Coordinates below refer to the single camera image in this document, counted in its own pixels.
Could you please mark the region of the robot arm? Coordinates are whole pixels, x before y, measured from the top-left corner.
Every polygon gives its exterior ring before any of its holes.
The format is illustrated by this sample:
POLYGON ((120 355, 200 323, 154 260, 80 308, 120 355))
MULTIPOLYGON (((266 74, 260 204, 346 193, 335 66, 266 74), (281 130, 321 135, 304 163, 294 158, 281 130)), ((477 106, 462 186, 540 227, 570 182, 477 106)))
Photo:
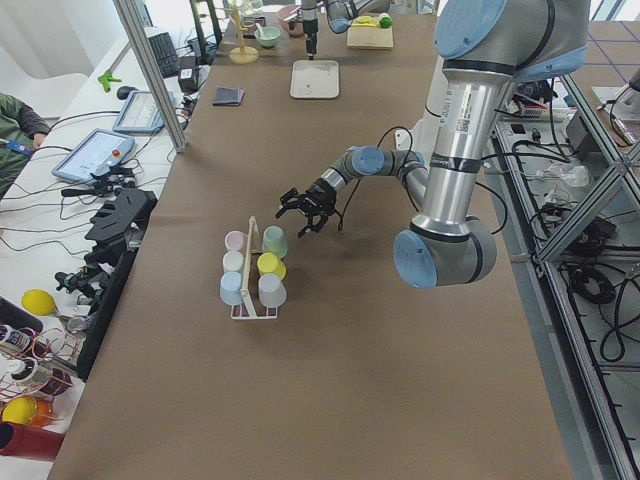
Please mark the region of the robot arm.
MULTIPOLYGON (((322 1, 330 29, 337 34, 346 32, 352 21, 366 13, 385 13, 390 2, 383 0, 330 0, 322 1)), ((319 1, 302 1, 300 6, 306 52, 310 59, 317 54, 319 1)))
POLYGON ((411 148, 346 150, 304 192, 280 199, 279 215, 302 213, 301 235, 336 214, 337 194, 368 176, 393 176, 420 209, 394 240, 402 280, 415 288, 468 284, 492 270, 497 249, 488 228, 469 214, 495 109, 511 83, 577 70, 586 53, 587 1, 450 1, 435 28, 447 85, 431 157, 411 148))

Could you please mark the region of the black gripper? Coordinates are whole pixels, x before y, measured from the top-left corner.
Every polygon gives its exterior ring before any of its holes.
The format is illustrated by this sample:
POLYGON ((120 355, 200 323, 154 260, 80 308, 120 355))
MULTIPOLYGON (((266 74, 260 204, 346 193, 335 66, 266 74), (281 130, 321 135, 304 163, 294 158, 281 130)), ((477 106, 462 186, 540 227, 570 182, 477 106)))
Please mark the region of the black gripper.
POLYGON ((303 237, 309 232, 319 233, 325 225, 325 217, 335 213, 336 191, 326 180, 315 180, 304 193, 295 187, 280 197, 280 207, 275 213, 281 218, 287 211, 302 209, 307 224, 297 233, 303 237))
POLYGON ((304 20, 303 31, 306 35, 306 51, 317 51, 317 34, 318 34, 318 20, 304 20))

